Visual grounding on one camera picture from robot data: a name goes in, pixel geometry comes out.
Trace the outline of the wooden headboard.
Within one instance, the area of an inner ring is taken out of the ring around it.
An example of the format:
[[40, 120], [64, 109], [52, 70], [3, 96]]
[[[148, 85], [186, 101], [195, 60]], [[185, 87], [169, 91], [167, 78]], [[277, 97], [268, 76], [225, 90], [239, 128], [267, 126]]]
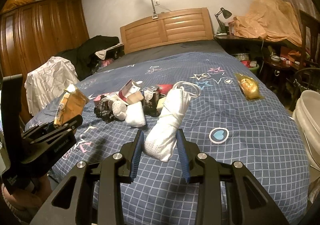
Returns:
[[120, 28], [126, 54], [182, 42], [214, 39], [206, 7], [160, 13]]

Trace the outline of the white bubble wrap packet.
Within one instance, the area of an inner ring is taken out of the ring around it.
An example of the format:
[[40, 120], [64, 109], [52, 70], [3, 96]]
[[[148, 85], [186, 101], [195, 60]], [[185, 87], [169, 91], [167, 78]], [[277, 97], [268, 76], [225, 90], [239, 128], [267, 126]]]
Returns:
[[141, 102], [127, 106], [125, 122], [131, 127], [142, 127], [146, 125], [145, 115]]

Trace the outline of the white fluffy sock ball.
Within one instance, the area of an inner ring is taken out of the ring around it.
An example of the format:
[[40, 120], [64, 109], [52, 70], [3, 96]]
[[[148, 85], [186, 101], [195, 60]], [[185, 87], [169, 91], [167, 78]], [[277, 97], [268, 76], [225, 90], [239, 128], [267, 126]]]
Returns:
[[125, 120], [127, 117], [126, 114], [127, 106], [121, 101], [115, 101], [112, 104], [112, 112], [116, 119]]

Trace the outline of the beige sponge block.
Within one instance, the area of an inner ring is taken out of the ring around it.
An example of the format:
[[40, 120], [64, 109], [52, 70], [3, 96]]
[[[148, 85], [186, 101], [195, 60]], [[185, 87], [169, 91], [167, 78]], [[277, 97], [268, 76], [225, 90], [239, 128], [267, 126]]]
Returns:
[[142, 95], [142, 93], [140, 91], [136, 91], [127, 97], [126, 102], [127, 104], [135, 104], [142, 101], [143, 99], [144, 96]]

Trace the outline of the brown wooden wardrobe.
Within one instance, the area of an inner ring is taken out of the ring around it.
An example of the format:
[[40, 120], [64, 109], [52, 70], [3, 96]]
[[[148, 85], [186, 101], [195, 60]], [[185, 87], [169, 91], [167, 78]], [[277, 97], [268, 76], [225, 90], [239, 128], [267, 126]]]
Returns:
[[41, 0], [1, 14], [1, 73], [29, 72], [89, 39], [82, 0]]

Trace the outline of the black clothes pile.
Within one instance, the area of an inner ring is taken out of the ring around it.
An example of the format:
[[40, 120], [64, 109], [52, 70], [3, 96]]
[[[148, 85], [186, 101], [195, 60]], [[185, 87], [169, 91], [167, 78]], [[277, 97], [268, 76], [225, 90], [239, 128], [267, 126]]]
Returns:
[[118, 37], [95, 36], [85, 41], [78, 48], [59, 52], [55, 56], [68, 59], [75, 67], [78, 80], [83, 81], [93, 74], [94, 68], [101, 60], [95, 53], [118, 43]]

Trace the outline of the red round object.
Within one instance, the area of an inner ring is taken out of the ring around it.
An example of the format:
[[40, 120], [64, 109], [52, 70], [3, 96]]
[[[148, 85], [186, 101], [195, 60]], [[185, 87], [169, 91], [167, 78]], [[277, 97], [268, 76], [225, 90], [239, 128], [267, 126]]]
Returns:
[[168, 92], [172, 89], [172, 84], [158, 84], [156, 91], [159, 94], [167, 95]]

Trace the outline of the green trash bin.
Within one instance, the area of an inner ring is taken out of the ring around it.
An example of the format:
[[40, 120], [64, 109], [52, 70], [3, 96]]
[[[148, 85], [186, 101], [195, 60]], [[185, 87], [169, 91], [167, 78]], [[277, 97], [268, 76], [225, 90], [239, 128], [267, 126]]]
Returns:
[[241, 61], [241, 63], [246, 66], [250, 70], [250, 72], [252, 72], [254, 75], [257, 75], [257, 72], [259, 70], [259, 64], [257, 63], [257, 61], [246, 60]]

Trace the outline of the white knotted plastic bag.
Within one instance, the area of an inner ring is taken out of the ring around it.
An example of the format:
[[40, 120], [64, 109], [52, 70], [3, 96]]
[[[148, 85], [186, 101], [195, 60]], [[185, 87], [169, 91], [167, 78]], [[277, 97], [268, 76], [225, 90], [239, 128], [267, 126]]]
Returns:
[[165, 97], [164, 105], [155, 126], [144, 140], [144, 153], [161, 162], [168, 162], [177, 143], [176, 132], [185, 117], [190, 101], [201, 95], [194, 83], [179, 81]]

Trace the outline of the orange snack wrapper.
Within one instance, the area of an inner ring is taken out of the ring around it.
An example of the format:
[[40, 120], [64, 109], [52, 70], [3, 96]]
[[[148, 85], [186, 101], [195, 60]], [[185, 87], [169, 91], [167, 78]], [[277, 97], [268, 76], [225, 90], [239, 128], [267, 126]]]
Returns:
[[89, 99], [74, 84], [70, 84], [59, 102], [53, 125], [60, 127], [73, 117], [82, 114], [88, 102]]

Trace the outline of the dark wooden chair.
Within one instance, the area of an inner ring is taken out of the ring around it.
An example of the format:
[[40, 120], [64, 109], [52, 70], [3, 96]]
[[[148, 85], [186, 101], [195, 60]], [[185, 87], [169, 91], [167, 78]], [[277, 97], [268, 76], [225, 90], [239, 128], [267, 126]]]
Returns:
[[300, 10], [302, 22], [302, 50], [299, 69], [319, 68], [319, 20]]

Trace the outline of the orange cloth cover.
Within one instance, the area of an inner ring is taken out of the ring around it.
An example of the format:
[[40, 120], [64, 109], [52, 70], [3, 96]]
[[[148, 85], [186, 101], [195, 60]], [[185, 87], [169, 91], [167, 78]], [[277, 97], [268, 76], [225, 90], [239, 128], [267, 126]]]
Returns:
[[253, 0], [245, 16], [233, 19], [234, 35], [271, 42], [288, 40], [302, 46], [298, 19], [291, 3], [283, 0]]

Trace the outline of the black plaid cloth scrap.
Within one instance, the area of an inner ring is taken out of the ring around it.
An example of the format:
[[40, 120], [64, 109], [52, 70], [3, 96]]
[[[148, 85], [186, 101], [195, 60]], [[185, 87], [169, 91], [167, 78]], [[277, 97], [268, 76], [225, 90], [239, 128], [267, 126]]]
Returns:
[[106, 123], [112, 122], [116, 119], [113, 111], [108, 107], [107, 102], [99, 102], [98, 105], [94, 108], [94, 113], [97, 118], [102, 119]]

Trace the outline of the white crumpled cover left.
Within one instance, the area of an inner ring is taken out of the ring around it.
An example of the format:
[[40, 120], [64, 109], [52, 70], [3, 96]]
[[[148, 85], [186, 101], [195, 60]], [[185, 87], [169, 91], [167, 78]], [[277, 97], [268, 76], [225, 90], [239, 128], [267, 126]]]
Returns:
[[61, 96], [70, 84], [78, 82], [78, 75], [71, 61], [62, 57], [50, 57], [46, 63], [27, 74], [24, 88], [29, 113], [35, 116], [53, 99]]

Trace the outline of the dark bedside desk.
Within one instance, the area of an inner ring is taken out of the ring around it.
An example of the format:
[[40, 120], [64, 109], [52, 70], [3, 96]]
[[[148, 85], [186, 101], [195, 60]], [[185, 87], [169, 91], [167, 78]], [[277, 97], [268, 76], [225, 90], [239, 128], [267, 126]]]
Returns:
[[270, 48], [278, 56], [281, 48], [300, 51], [298, 46], [288, 40], [270, 42], [263, 39], [247, 39], [232, 35], [216, 35], [215, 40], [230, 55], [248, 53], [250, 59], [257, 61], [259, 64], [258, 78], [269, 88], [282, 89], [285, 83], [288, 83], [291, 88], [294, 86], [294, 74], [297, 72], [298, 66], [288, 65], [284, 61], [273, 63], [270, 59]]

